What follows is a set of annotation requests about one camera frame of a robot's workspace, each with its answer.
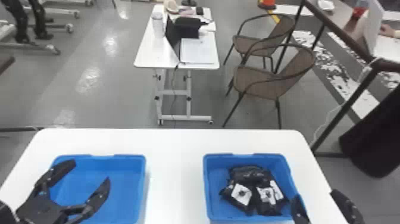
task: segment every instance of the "blue tray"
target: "blue tray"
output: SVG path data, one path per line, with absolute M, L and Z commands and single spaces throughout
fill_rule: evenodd
M 76 161 L 76 167 L 50 189 L 51 200 L 61 206 L 84 203 L 109 177 L 111 190 L 107 200 L 82 224 L 133 224 L 138 221 L 145 180 L 144 156 L 62 155 L 53 165 L 70 159 Z
M 211 221 L 221 222 L 277 222 L 292 220 L 289 202 L 282 208 L 281 216 L 260 216 L 256 211 L 254 211 L 253 216 L 247 216 L 242 210 L 221 198 L 219 192 L 227 185 L 227 180 L 229 179 L 228 169 L 244 165 L 257 165 L 270 170 L 278 186 L 289 200 L 298 194 L 290 174 L 289 165 L 280 154 L 207 154 L 203 158 L 203 171 L 208 218 Z

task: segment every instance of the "person's leg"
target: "person's leg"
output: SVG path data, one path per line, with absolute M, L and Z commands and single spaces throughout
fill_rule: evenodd
M 17 43 L 29 43 L 30 39 L 26 30 L 28 29 L 28 16 L 26 15 L 21 2 L 16 0 L 1 0 L 7 11 L 9 11 L 17 22 Z
M 33 14 L 35 15 L 35 31 L 36 37 L 42 40 L 50 40 L 53 38 L 52 34 L 47 33 L 46 30 L 46 12 L 38 0 L 28 0 L 32 6 Z

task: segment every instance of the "person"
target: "person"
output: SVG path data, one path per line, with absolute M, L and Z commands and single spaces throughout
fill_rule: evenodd
M 26 15 L 22 4 L 19 0 L 1 0 L 5 9 L 9 11 L 17 22 L 17 34 L 15 35 L 15 41 L 17 43 L 30 43 L 30 39 L 26 30 L 28 28 L 28 16 Z M 35 15 L 36 25 L 33 29 L 36 34 L 36 38 L 43 40 L 50 40 L 53 38 L 52 34 L 47 33 L 46 30 L 46 18 L 45 10 L 38 0 L 29 0 L 29 4 L 32 6 L 32 11 Z
M 388 24 L 382 24 L 380 26 L 380 32 L 379 34 L 383 36 L 388 36 L 390 38 L 398 38 L 400 39 L 400 30 L 395 30 L 390 27 Z

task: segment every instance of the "wicker chair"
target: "wicker chair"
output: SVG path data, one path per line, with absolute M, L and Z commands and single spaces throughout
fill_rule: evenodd
M 297 54 L 279 74 L 245 65 L 249 56 L 253 55 L 255 52 L 263 51 L 268 48 L 277 49 L 278 47 L 296 48 L 298 50 Z M 228 96 L 232 87 L 235 87 L 239 92 L 239 98 L 222 127 L 225 127 L 244 95 L 248 94 L 275 101 L 279 129 L 281 129 L 282 121 L 280 117 L 279 97 L 285 94 L 309 69 L 311 69 L 314 63 L 314 53 L 309 48 L 297 44 L 288 43 L 261 49 L 249 49 L 243 57 L 241 64 L 235 69 L 233 82 L 229 83 L 229 89 L 226 95 Z
M 279 23 L 276 24 L 275 28 L 270 33 L 269 37 L 259 39 L 259 38 L 251 38 L 248 36 L 240 35 L 245 23 L 252 21 L 252 20 L 256 20 L 258 18 L 263 18 L 263 17 L 267 17 L 267 16 L 271 16 L 271 15 L 279 15 L 280 21 L 279 21 Z M 233 43 L 229 49 L 228 54 L 226 55 L 226 58 L 224 60 L 224 65 L 226 64 L 226 61 L 228 60 L 233 47 L 235 47 L 236 51 L 243 58 L 243 54 L 245 54 L 248 51 L 248 49 L 250 49 L 250 48 L 260 49 L 260 48 L 264 48 L 266 46 L 275 46 L 275 45 L 282 43 L 282 41 L 289 35 L 289 33 L 294 28 L 295 28 L 294 19 L 290 18 L 287 15 L 281 15 L 281 14 L 263 14 L 263 15 L 258 15 L 258 16 L 255 16 L 255 17 L 245 20 L 240 25 L 240 28 L 237 31 L 237 35 L 232 37 Z M 265 58 L 269 58 L 270 62 L 271 62 L 271 71 L 273 71 L 274 60 L 272 59 L 271 55 L 275 52 L 275 50 L 276 50 L 276 48 L 275 49 L 268 48 L 265 50 L 257 51 L 255 53 L 253 53 L 252 56 L 262 57 L 264 69 L 265 69 Z

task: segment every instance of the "white cup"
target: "white cup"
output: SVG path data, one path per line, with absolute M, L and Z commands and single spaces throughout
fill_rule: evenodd
M 154 36 L 162 38 L 164 36 L 163 14 L 155 12 L 151 15 L 151 18 L 153 20 Z

